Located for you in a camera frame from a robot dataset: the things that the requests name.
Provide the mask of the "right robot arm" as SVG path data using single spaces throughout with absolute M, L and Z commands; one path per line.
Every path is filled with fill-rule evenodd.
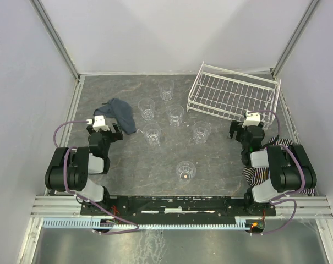
M 304 147 L 279 135 L 262 144 L 262 126 L 233 120 L 229 129 L 230 138 L 235 136 L 242 147 L 242 174 L 249 185 L 245 201 L 267 203 L 296 193 L 313 194 L 317 178 Z

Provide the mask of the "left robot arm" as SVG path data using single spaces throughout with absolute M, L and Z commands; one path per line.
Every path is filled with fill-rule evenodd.
M 107 174 L 110 168 L 108 157 L 112 143 L 123 140 L 118 123 L 113 123 L 115 131 L 106 125 L 103 128 L 87 126 L 88 145 L 69 151 L 67 147 L 55 149 L 45 174 L 46 188 L 64 192 L 67 189 L 79 197 L 107 206 L 110 195 L 106 187 L 95 184 L 90 174 Z

